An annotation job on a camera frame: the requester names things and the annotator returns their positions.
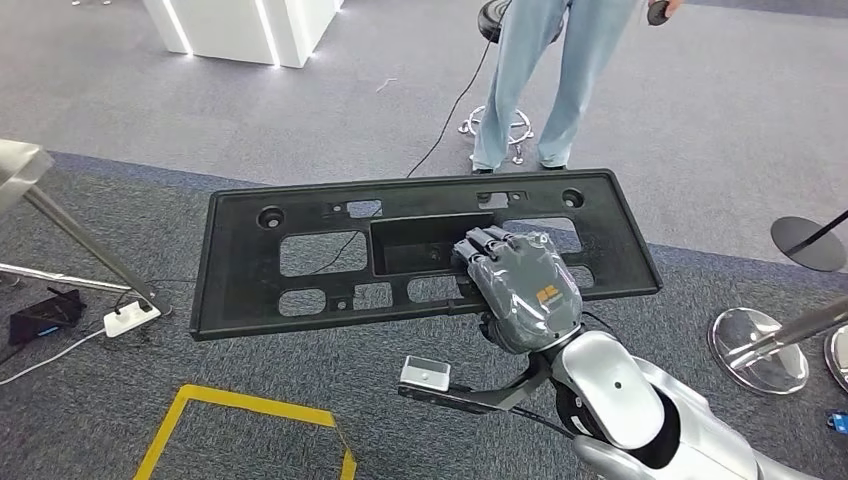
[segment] hand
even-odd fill
[[[579,328],[580,292],[548,235],[475,228],[454,251],[492,309],[484,316],[492,343],[527,353]]]

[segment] leg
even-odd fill
[[[495,169],[506,156],[509,125],[521,90],[553,39],[565,0],[513,0],[503,19],[498,67],[474,141],[474,168]]]
[[[597,76],[606,66],[636,0],[572,0],[562,50],[559,91],[539,139],[546,167],[568,162],[577,125],[589,105]]]

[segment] white display stand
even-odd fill
[[[144,0],[176,53],[301,68],[344,0]]]

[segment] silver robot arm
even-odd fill
[[[491,306],[483,334],[528,354],[530,366],[502,389],[474,391],[451,384],[448,364],[407,357],[401,395],[476,414],[514,412],[550,380],[563,433],[607,480],[815,478],[753,450],[704,397],[614,337],[585,331],[576,283],[547,235],[475,229],[455,252]]]

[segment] white power strip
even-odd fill
[[[117,337],[122,333],[162,316],[162,312],[152,305],[149,311],[144,311],[139,302],[131,303],[126,307],[120,308],[118,312],[120,313],[110,312],[103,317],[107,337]]]

